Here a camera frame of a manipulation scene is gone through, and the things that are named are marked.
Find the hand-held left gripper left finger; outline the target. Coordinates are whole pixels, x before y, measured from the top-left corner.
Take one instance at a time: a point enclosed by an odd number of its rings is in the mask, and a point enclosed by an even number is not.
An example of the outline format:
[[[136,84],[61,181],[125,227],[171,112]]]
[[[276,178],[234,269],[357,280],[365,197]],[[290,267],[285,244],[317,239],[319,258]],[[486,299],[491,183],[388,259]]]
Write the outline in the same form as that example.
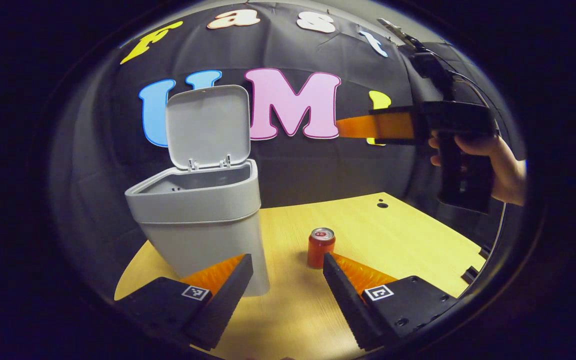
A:
[[[253,273],[252,255],[242,253],[185,282],[159,276],[116,305],[151,337],[210,351],[217,347]]]

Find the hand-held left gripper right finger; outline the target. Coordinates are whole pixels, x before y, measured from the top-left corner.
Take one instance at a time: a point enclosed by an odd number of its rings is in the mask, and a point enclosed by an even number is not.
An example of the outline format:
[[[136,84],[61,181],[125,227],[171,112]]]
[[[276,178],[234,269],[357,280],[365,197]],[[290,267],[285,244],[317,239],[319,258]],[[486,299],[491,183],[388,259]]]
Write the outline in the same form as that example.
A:
[[[420,276],[395,279],[336,253],[323,276],[360,349],[391,346],[428,327],[458,299]]]

